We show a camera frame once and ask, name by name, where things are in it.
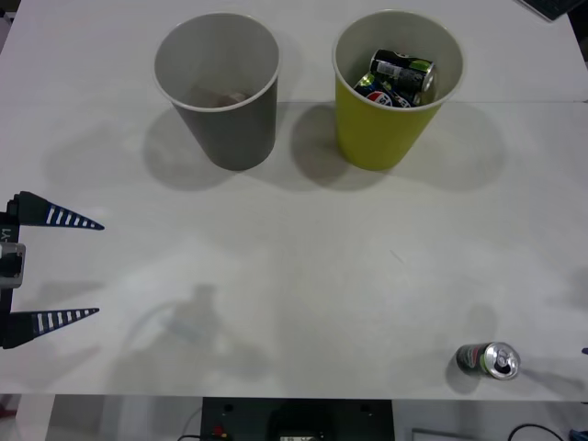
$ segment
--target yellow paper cup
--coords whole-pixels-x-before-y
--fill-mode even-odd
[[[387,49],[436,65],[435,101],[413,108],[383,107],[353,90],[372,55]],[[409,151],[441,105],[454,94],[465,69],[458,41],[440,23],[414,12],[386,10],[348,26],[333,47],[339,147],[367,170],[385,170]]]

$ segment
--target black device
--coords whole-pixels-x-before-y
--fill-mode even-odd
[[[231,441],[393,441],[392,403],[204,398],[200,433]]]
[[[8,201],[6,212],[0,212],[0,346],[4,349],[23,345],[99,311],[98,308],[11,311],[13,290],[22,285],[25,270],[27,249],[18,243],[23,225],[104,230],[98,222],[28,191]]]
[[[586,0],[518,0],[524,6],[530,8],[537,14],[541,15],[548,21],[572,11],[576,6],[581,5]]]

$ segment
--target gray paper cup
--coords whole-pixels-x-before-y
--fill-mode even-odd
[[[246,170],[276,140],[279,47],[251,17],[210,14],[172,30],[155,55],[155,82],[216,165]]]

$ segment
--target cup rim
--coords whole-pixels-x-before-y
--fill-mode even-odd
[[[157,59],[157,54],[159,53],[159,50],[161,49],[162,44],[164,44],[165,39],[167,39],[171,35],[171,33],[174,32],[174,30],[176,30],[180,26],[184,26],[186,23],[189,23],[192,20],[196,20],[196,19],[202,18],[202,17],[209,17],[209,16],[234,16],[234,17],[241,17],[241,18],[249,18],[253,22],[257,23],[259,26],[264,28],[269,33],[271,38],[274,39],[274,42],[276,43],[276,47],[277,47],[276,70],[274,71],[274,74],[272,75],[270,80],[267,82],[267,84],[255,95],[250,96],[247,99],[245,99],[244,101],[241,101],[240,103],[237,103],[237,104],[233,104],[231,106],[198,107],[198,106],[190,106],[189,104],[183,103],[182,101],[179,101],[178,99],[174,98],[173,96],[170,96],[167,92],[165,92],[164,88],[159,83],[159,80],[157,79],[157,73],[155,72],[155,60]],[[267,90],[269,90],[269,88],[271,88],[274,85],[274,83],[276,82],[277,75],[279,73],[279,69],[280,69],[281,64],[282,64],[282,54],[281,54],[281,50],[279,48],[279,44],[277,44],[276,35],[274,34],[274,32],[272,32],[272,30],[268,26],[266,26],[264,23],[262,23],[257,18],[254,18],[254,17],[246,15],[246,14],[238,14],[238,13],[233,13],[233,12],[212,12],[209,14],[203,14],[201,16],[195,16],[195,17],[189,18],[186,21],[182,21],[181,23],[178,23],[175,26],[173,26],[168,32],[165,33],[165,35],[159,40],[159,43],[157,44],[157,50],[155,51],[155,57],[153,57],[152,77],[153,77],[153,80],[155,81],[155,85],[157,86],[157,89],[162,93],[163,96],[165,96],[167,99],[169,99],[172,102],[172,104],[174,104],[175,106],[179,106],[179,107],[184,108],[186,110],[192,110],[192,111],[202,112],[202,113],[220,113],[220,112],[227,112],[230,110],[235,110],[236,108],[246,106],[249,103],[254,102],[257,98],[259,98],[265,92],[267,92]]]
[[[403,14],[412,14],[414,16],[418,16],[418,17],[427,19],[427,20],[435,23],[436,25],[438,25],[440,28],[442,28],[449,35],[449,37],[451,37],[453,39],[453,41],[456,42],[456,45],[458,47],[459,54],[461,55],[461,60],[462,60],[461,75],[459,76],[459,79],[456,82],[456,84],[453,86],[453,88],[449,92],[447,92],[445,94],[445,96],[443,96],[442,98],[439,98],[439,99],[437,99],[437,100],[433,101],[432,103],[427,104],[425,106],[418,106],[418,107],[404,108],[404,107],[381,106],[381,105],[374,103],[373,101],[370,101],[369,99],[365,98],[364,96],[361,96],[358,92],[353,90],[353,87],[351,87],[349,85],[349,83],[341,75],[341,72],[339,71],[339,66],[338,66],[337,60],[336,60],[336,52],[337,52],[337,46],[339,45],[339,40],[341,39],[341,37],[343,37],[343,34],[345,34],[349,28],[354,26],[355,23],[357,23],[360,20],[363,20],[364,18],[373,17],[373,16],[376,16],[379,14],[388,14],[390,12],[392,12],[392,13],[401,12]],[[368,14],[366,16],[358,17],[358,18],[354,19],[353,21],[349,22],[343,28],[343,30],[341,30],[341,32],[339,32],[339,35],[337,36],[336,40],[334,41],[333,50],[332,50],[332,63],[333,63],[333,68],[334,68],[334,72],[335,72],[337,79],[343,84],[343,86],[349,92],[351,92],[352,95],[354,95],[355,97],[359,98],[361,101],[363,101],[364,103],[366,103],[372,107],[375,107],[375,108],[378,108],[378,109],[384,110],[384,111],[389,111],[389,112],[420,112],[420,111],[427,110],[429,108],[440,106],[441,104],[445,103],[449,98],[451,98],[456,93],[456,91],[459,89],[459,87],[461,86],[461,82],[463,81],[463,77],[465,76],[466,66],[467,66],[466,53],[463,51],[463,48],[461,47],[459,40],[456,38],[456,36],[453,34],[453,32],[451,32],[443,23],[438,21],[436,18],[430,17],[427,14],[422,14],[420,12],[415,12],[415,11],[406,10],[406,9],[381,9],[380,11],[376,11],[376,12],[374,12],[372,14]]]

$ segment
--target paper cup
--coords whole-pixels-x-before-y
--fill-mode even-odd
[[[278,68],[279,48],[264,25],[219,13],[175,27],[155,55],[154,75],[210,160],[245,170],[274,147]]]
[[[434,62],[435,101],[421,107],[383,107],[354,91],[378,49]],[[333,48],[333,66],[339,147],[351,164],[384,170],[404,157],[437,110],[455,93],[465,60],[455,37],[432,18],[386,10],[360,18],[341,33]]]

